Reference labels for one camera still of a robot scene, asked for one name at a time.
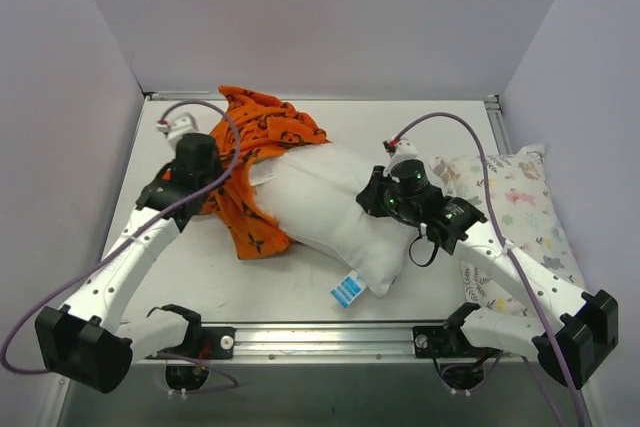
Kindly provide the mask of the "white pillow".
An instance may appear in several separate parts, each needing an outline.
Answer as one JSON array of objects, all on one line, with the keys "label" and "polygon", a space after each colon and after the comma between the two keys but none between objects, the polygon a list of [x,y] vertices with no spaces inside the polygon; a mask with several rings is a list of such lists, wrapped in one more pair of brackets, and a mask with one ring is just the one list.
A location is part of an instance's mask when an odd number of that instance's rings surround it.
[{"label": "white pillow", "polygon": [[256,200],[288,237],[341,261],[383,297],[405,264],[413,230],[358,205],[372,170],[372,161],[339,144],[292,149],[273,162],[275,177],[257,187]]}]

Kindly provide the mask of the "orange black patterned pillowcase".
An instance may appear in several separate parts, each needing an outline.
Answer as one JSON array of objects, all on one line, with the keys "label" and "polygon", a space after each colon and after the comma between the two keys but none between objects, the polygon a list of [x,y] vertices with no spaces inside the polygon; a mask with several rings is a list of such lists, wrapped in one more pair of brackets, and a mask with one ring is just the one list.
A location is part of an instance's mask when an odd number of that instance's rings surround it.
[{"label": "orange black patterned pillowcase", "polygon": [[240,260],[280,254],[290,238],[258,206],[257,187],[275,177],[275,160],[292,149],[327,143],[327,133],[309,114],[277,97],[228,85],[218,91],[228,102],[231,120],[220,121],[210,136],[225,168],[235,152],[240,155],[230,178],[209,194],[200,213],[224,223]]}]

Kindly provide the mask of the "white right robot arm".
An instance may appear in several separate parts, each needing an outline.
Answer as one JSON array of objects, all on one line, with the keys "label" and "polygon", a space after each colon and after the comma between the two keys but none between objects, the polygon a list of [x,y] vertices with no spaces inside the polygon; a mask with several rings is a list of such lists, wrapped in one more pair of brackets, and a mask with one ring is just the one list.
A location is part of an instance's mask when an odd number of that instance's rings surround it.
[{"label": "white right robot arm", "polygon": [[437,251],[477,268],[545,316],[534,320],[467,303],[450,316],[452,325],[443,332],[450,353],[465,356],[477,347],[536,357],[556,382],[580,389],[616,348],[619,306],[613,296],[564,280],[500,239],[479,209],[431,184],[422,161],[374,167],[356,201],[370,216],[416,229]]}]

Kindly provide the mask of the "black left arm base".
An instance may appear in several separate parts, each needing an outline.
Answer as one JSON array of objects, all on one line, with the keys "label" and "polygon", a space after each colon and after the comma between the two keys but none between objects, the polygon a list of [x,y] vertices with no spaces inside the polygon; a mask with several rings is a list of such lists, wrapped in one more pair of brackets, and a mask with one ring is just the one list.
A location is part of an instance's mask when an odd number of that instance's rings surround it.
[{"label": "black left arm base", "polygon": [[147,357],[166,362],[164,383],[169,395],[225,392],[240,387],[233,375],[211,364],[232,357],[235,330],[231,327],[207,330],[200,314],[175,304],[152,308],[146,318],[152,322],[152,348]]}]

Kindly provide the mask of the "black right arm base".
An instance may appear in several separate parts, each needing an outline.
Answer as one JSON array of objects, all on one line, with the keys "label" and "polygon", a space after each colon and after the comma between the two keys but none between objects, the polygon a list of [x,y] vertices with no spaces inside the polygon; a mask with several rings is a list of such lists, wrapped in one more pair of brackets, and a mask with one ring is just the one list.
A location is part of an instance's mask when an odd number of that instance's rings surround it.
[{"label": "black right arm base", "polygon": [[464,322],[481,307],[465,302],[447,319],[412,328],[414,355],[430,359],[436,374],[453,396],[470,397],[494,372],[503,352],[474,347],[462,333]]}]

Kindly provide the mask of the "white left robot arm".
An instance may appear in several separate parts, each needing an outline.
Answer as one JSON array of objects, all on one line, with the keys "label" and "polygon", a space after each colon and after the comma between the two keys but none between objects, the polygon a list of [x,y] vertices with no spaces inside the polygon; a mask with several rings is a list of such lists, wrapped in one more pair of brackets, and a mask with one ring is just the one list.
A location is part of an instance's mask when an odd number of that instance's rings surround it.
[{"label": "white left robot arm", "polygon": [[190,358],[200,351],[201,317],[190,309],[169,304],[128,324],[122,318],[150,268],[200,212],[222,175],[215,140],[183,135],[174,159],[142,190],[98,271],[59,308],[45,307],[37,315],[35,331],[48,371],[109,393],[142,359],[162,352]]}]

